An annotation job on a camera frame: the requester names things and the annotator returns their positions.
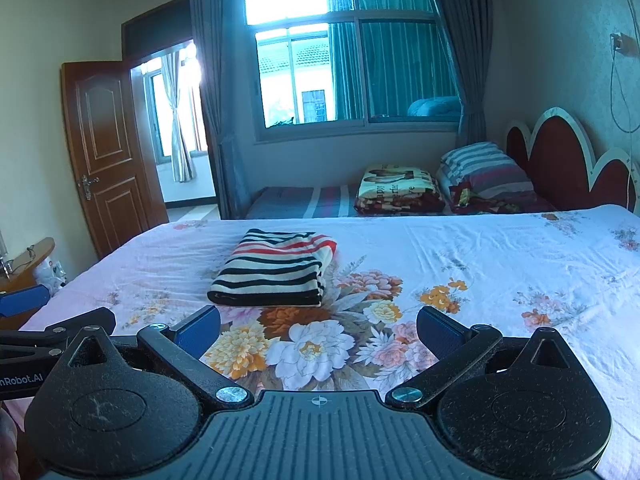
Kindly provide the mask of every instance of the roof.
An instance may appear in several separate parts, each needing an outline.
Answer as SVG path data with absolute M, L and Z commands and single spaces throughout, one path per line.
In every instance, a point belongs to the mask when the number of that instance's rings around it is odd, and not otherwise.
M 321 66 L 331 63 L 329 43 L 326 38 L 319 38 L 315 43 L 305 40 L 308 46 L 297 48 L 293 43 L 294 65 L 296 68 L 305 66 Z M 286 43 L 271 43 L 258 47 L 260 74 L 289 71 L 289 51 Z

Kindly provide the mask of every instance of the door handle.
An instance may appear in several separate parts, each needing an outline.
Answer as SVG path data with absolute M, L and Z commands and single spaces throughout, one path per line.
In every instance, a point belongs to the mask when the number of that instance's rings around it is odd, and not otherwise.
M 86 200 L 91 200 L 92 195 L 90 186 L 92 184 L 97 184 L 98 182 L 100 182 L 100 179 L 98 177 L 88 178 L 86 175 L 82 176 L 82 180 L 78 182 L 78 187 L 82 186 L 82 188 L 84 189 L 84 198 Z

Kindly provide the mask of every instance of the power outlet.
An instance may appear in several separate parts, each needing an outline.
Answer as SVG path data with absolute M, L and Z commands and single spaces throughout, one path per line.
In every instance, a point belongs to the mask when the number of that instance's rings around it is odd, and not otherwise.
M 623 39 L 622 34 L 613 33 L 610 35 L 611 38 L 611 49 L 623 54 L 623 50 L 625 48 L 625 40 Z
M 615 49 L 618 54 L 627 57 L 640 57 L 640 49 L 636 40 L 631 36 L 614 32 L 610 35 L 611 48 Z

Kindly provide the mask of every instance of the red headboard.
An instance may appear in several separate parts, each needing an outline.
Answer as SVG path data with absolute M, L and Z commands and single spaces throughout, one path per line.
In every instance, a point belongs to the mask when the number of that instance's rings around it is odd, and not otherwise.
M 559 210 L 588 209 L 603 204 L 640 214 L 638 168 L 621 148 L 596 161 L 580 122 L 562 108 L 551 108 L 533 133 L 514 121 L 507 127 L 506 153 L 527 172 L 536 192 Z

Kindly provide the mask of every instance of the folded blanket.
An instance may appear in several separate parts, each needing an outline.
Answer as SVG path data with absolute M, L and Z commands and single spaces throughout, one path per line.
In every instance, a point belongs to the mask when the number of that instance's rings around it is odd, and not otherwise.
M 444 206 L 438 185 L 427 171 L 391 164 L 367 168 L 354 204 L 361 214 L 433 213 Z
M 335 246 L 317 233 L 249 229 L 207 296 L 223 306 L 320 306 Z

